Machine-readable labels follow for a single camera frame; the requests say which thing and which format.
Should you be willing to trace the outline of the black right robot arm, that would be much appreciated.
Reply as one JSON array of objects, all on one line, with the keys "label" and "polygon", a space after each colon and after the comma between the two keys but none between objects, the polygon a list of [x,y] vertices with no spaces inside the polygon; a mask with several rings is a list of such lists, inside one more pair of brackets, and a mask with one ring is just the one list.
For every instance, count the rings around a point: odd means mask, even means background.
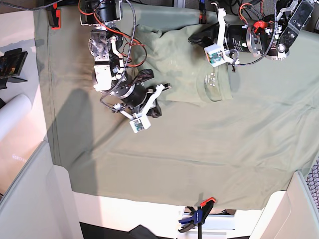
[{"label": "black right robot arm", "polygon": [[94,58],[93,87],[102,93],[100,102],[113,113],[128,118],[159,118],[162,113],[157,97],[170,85],[145,88],[144,82],[154,78],[151,69],[143,69],[134,77],[128,74],[128,70],[141,66],[132,64],[130,57],[131,48],[141,42],[115,26],[123,17],[122,1],[80,0],[78,10],[81,24],[94,27],[88,48]]}]

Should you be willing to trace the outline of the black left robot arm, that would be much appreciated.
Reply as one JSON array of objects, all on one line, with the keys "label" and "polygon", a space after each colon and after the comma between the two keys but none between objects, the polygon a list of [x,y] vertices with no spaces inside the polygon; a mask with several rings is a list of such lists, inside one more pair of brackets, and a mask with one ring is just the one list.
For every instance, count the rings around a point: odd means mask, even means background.
[{"label": "black left robot arm", "polygon": [[188,38],[191,44],[204,49],[213,67],[228,64],[243,66],[241,52],[251,53],[256,60],[283,60],[302,28],[308,23],[317,0],[275,0],[273,14],[264,15],[262,0],[252,0],[239,6],[241,25],[226,22],[226,10],[213,2],[217,23]]}]

